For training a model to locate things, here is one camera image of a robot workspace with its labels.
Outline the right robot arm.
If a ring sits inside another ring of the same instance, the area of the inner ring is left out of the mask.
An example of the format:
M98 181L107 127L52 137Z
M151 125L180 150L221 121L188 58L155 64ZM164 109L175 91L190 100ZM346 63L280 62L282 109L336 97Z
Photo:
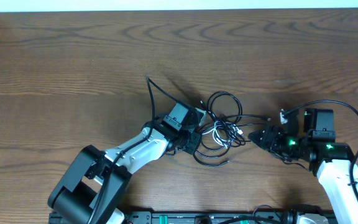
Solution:
M334 111L307 108L299 134L298 113L280 113L281 125L266 126L248 135L259 148L286 165L308 163L306 170L323 186L338 223L358 223L358 166L346 143L336 142Z

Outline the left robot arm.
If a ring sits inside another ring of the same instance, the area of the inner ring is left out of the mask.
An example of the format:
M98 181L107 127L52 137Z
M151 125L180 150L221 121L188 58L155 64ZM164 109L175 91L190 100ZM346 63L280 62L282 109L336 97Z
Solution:
M52 190L48 206L67 223L122 223L125 215L117 206L132 175L166 152L194 153L201 141L196 129L205 118L205 110L178 102L119 146L84 147Z

